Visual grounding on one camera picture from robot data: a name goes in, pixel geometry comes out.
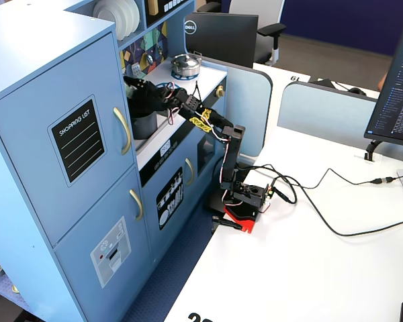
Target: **blue wall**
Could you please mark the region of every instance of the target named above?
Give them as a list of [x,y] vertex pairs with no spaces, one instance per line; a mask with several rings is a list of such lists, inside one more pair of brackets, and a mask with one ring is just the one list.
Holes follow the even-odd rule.
[[287,34],[393,55],[403,0],[286,0]]

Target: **shopping list sign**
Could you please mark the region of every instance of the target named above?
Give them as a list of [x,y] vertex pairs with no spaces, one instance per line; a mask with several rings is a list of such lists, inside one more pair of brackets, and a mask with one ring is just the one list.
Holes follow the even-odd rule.
[[105,152],[92,99],[55,125],[52,135],[70,182]]

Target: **silver pot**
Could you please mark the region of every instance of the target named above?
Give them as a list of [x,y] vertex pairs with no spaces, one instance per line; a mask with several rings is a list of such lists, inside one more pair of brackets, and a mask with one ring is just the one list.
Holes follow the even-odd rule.
[[181,76],[196,76],[200,73],[201,58],[191,55],[177,55],[172,59],[173,71]]

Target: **white desk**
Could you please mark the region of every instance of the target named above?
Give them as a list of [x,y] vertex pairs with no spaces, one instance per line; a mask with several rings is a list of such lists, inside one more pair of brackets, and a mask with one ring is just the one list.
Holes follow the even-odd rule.
[[[257,161],[272,163],[304,185],[328,167],[354,182],[395,176],[403,162],[277,127]],[[271,179],[252,171],[247,183]],[[289,194],[285,185],[277,186]],[[403,220],[403,188],[351,186],[328,175],[309,192],[339,232],[383,227]],[[166,322],[190,313],[213,322],[391,322],[403,302],[403,226],[363,237],[334,235],[301,191],[297,206],[274,198],[252,234],[219,227]]]

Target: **robotic arm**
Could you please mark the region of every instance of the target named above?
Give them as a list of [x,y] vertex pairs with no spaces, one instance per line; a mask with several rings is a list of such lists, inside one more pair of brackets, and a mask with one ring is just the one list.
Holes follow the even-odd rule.
[[[240,224],[239,226],[242,226],[242,230],[251,232],[259,210],[269,196],[269,185],[261,188],[236,180],[236,164],[245,128],[239,125],[234,126],[213,109],[204,107],[199,99],[188,94],[185,89],[157,88],[151,82],[126,76],[124,81],[131,88],[130,92],[132,91],[129,105],[143,106],[146,113],[167,110],[169,113],[178,112],[194,126],[226,145],[220,172],[220,186],[221,189],[229,191],[232,201],[237,203],[224,204],[225,210],[235,222]],[[243,221],[252,221],[252,225],[245,227],[242,225]]]

